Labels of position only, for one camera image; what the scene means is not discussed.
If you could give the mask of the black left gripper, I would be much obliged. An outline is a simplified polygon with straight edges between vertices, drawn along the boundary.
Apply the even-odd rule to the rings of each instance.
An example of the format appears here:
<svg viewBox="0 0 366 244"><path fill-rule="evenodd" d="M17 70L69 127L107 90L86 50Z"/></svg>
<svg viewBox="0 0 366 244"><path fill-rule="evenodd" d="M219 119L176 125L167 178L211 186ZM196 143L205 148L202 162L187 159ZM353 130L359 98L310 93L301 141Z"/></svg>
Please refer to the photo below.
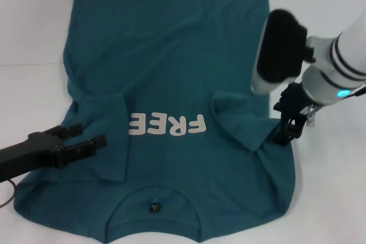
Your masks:
<svg viewBox="0 0 366 244"><path fill-rule="evenodd" d="M64 127L58 125L43 132L28 135L27 139L1 150L1 182L27 172L53 167L61 169L68 164L96 155L107 145L101 134L85 142L62 148L62 140L83 134L80 123Z"/></svg>

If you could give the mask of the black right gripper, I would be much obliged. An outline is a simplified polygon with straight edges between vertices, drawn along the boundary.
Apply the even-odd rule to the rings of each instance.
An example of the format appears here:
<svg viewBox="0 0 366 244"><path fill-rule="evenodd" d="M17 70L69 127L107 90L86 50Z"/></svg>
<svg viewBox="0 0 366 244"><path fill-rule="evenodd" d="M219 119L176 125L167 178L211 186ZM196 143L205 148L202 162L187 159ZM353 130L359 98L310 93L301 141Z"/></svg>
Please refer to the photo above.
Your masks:
<svg viewBox="0 0 366 244"><path fill-rule="evenodd" d="M307 121L307 116L301 112L310 104L311 99L303 90L302 83L290 83L273 107L281 113L281 117L280 123L270 133L269 140L285 146L293 139L298 139Z"/></svg>

